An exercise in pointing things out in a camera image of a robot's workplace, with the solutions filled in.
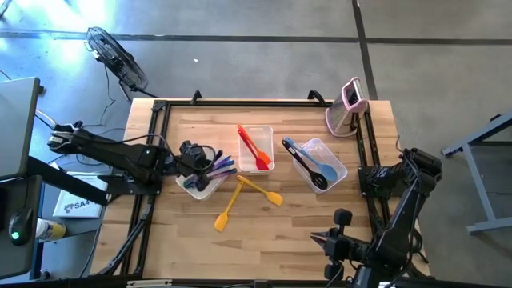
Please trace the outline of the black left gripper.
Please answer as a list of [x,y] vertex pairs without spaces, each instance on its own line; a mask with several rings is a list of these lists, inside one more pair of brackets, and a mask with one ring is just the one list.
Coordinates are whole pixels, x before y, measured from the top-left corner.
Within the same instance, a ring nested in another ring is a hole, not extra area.
[[217,164],[221,162],[222,150],[203,149],[197,143],[185,140],[179,147],[180,155],[176,156],[176,171],[183,177],[195,176],[194,186],[198,191],[204,189],[210,184],[206,176],[209,172],[215,170]]

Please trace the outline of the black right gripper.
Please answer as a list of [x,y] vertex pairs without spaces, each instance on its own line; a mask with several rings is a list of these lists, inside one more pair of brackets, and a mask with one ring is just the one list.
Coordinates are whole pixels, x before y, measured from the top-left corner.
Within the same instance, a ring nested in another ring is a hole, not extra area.
[[328,257],[328,264],[324,269],[324,276],[328,280],[340,280],[344,267],[342,262],[350,259],[358,244],[355,238],[344,235],[344,229],[351,224],[352,213],[345,209],[334,212],[333,221],[336,227],[325,232],[311,232],[310,237],[324,250]]

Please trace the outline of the large white plastic bin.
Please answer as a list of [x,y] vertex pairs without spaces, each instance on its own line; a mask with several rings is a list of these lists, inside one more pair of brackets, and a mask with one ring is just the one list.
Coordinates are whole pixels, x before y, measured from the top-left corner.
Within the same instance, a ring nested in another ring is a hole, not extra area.
[[[203,149],[205,150],[205,149],[213,149],[213,148],[203,146]],[[223,170],[229,170],[232,168],[235,168],[234,164],[232,166],[228,166],[228,167],[225,167],[225,168],[222,168],[219,170],[213,170],[209,173],[223,171]],[[204,189],[204,191],[198,191],[195,188],[195,186],[194,186],[195,176],[183,177],[182,175],[180,175],[179,177],[176,178],[176,183],[178,184],[179,187],[184,189],[185,192],[187,192],[190,196],[192,196],[196,200],[207,200],[213,194],[213,192],[215,192],[216,189],[223,183],[223,181],[227,177],[210,180],[210,184]]]

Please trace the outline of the red silicone spatula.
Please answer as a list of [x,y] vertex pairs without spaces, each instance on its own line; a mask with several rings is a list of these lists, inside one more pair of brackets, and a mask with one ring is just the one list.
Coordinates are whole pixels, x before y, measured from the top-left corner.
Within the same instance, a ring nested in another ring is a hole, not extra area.
[[240,130],[238,131],[238,134],[239,136],[241,137],[241,139],[243,140],[243,142],[246,144],[247,148],[249,149],[249,151],[252,153],[254,159],[255,159],[255,165],[256,167],[259,169],[259,170],[268,170],[268,166],[267,164],[265,164],[265,162],[259,157],[257,156],[257,154],[254,152],[251,144],[249,144],[248,140],[246,139],[245,135],[243,132],[241,132]]

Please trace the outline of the orange silicone spatula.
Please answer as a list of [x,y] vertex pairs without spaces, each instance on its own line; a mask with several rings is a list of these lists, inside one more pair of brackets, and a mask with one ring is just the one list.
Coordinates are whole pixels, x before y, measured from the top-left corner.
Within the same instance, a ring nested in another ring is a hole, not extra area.
[[262,163],[265,163],[266,166],[268,166],[269,164],[272,163],[269,156],[265,152],[263,152],[262,150],[257,148],[257,146],[255,145],[253,140],[250,138],[248,133],[245,131],[245,129],[241,125],[238,125],[238,132],[239,132],[242,140],[244,141],[244,143],[248,146],[251,153],[255,157],[257,168],[259,168],[261,170]]

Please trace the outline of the small white plastic bin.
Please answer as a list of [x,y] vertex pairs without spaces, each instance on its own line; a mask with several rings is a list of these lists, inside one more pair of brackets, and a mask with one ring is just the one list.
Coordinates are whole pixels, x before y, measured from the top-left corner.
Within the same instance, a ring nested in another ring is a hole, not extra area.
[[268,174],[275,168],[273,129],[270,126],[241,125],[253,140],[257,148],[265,152],[271,164],[268,170],[259,170],[255,165],[255,159],[238,135],[238,166],[245,174]]

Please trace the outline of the black slotted spoon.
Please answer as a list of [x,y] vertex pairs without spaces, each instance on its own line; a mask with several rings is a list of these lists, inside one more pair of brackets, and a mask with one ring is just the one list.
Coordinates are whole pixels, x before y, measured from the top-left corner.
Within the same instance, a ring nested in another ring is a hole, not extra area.
[[320,190],[325,190],[328,187],[327,179],[319,172],[315,172],[308,167],[308,165],[299,155],[302,148],[298,144],[292,142],[289,138],[284,138],[282,140],[282,144],[290,152],[294,159],[306,170],[313,185]]

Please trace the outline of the yellow silicone spatula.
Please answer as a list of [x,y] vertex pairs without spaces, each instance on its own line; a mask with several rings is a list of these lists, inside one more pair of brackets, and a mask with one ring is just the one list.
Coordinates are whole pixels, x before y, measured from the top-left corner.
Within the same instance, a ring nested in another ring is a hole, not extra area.
[[267,200],[272,202],[276,206],[280,206],[283,203],[283,197],[280,194],[276,192],[267,191],[241,175],[238,175],[237,179],[243,182],[244,184],[247,184],[248,186],[256,189],[257,191],[262,192],[266,196]]
[[243,188],[244,184],[242,182],[239,182],[227,207],[224,209],[224,211],[217,217],[217,219],[215,220],[215,223],[214,223],[214,228],[216,229],[216,231],[218,232],[223,232],[223,230],[225,229],[225,226],[228,222],[228,219],[229,219],[229,212],[233,206],[233,204],[235,203],[237,197],[239,196],[242,188]]

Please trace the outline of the white printed cardboard box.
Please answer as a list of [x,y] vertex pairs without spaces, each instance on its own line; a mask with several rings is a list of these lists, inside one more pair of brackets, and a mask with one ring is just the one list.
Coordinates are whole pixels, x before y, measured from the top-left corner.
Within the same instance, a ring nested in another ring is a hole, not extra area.
[[[68,174],[103,191],[108,187],[106,182],[98,178],[97,173],[68,172]],[[59,218],[99,218],[101,214],[102,206],[65,190],[61,190],[53,212],[53,216]]]

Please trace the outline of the black floor fan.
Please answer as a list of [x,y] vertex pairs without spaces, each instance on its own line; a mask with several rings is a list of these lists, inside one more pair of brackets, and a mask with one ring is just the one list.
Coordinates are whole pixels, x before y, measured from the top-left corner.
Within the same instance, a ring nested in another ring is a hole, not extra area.
[[128,102],[132,102],[132,98],[128,96],[125,88],[156,98],[156,95],[146,92],[149,81],[133,55],[103,28],[93,26],[87,29],[86,47],[94,58],[118,79],[118,84]]

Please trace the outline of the computer monitor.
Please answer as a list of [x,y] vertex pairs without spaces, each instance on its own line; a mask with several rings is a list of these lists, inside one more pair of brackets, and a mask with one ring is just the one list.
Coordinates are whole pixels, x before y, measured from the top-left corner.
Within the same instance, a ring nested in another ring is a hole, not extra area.
[[27,171],[40,79],[0,82],[0,181]]

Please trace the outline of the black side desk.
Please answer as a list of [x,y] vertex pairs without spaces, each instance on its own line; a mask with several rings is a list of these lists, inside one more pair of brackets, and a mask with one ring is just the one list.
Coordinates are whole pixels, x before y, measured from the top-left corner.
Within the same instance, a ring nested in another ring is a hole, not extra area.
[[[105,191],[29,157],[23,176],[0,181],[0,279],[25,274],[32,268],[36,225],[45,184],[102,206],[108,203]],[[15,246],[9,236],[10,217],[23,207],[30,207],[34,212],[32,237],[27,244]]]

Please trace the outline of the black aluminium rig frame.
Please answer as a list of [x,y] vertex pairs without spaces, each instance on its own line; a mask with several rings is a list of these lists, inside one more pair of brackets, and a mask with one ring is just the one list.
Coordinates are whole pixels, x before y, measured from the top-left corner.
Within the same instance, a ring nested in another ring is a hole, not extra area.
[[[256,280],[301,288],[332,288],[324,277],[327,262],[310,233],[333,225],[336,209],[351,211],[348,234],[362,240],[371,236],[366,200],[360,192],[361,156],[370,156],[375,144],[384,166],[399,160],[398,132],[391,104],[372,101],[373,129],[362,138],[336,138],[327,129],[326,108],[311,100],[200,99],[195,106],[184,98],[170,100],[170,116],[157,120],[166,128],[173,150],[190,140],[238,155],[237,125],[264,125],[273,129],[275,168],[268,174],[251,174],[261,188],[276,192],[283,203],[276,206],[254,188],[245,187],[237,197],[223,232],[214,228],[238,184],[229,176],[205,200],[192,198],[174,178],[165,179],[147,238],[139,238],[128,267],[144,279],[171,279],[178,283],[219,284],[233,288]],[[316,194],[292,163],[282,146],[288,136],[298,143],[321,139],[346,166],[348,175],[332,190]]]

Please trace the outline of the pink-handled metal box grater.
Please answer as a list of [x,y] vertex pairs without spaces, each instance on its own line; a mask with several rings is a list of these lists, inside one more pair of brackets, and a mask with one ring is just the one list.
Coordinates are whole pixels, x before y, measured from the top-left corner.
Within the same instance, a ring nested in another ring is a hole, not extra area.
[[368,104],[360,78],[353,77],[342,87],[340,95],[326,110],[326,124],[329,132],[337,138],[356,134],[359,126],[358,118],[367,110]]

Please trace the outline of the grey metal table frame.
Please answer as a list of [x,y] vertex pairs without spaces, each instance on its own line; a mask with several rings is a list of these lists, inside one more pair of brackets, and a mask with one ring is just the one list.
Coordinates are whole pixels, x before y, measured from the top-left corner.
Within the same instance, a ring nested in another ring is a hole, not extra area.
[[499,218],[489,196],[512,196],[512,141],[491,141],[490,137],[512,126],[512,110],[498,114],[480,130],[441,150],[445,158],[462,152],[470,169],[486,220],[466,229],[469,234],[512,228],[512,216]]

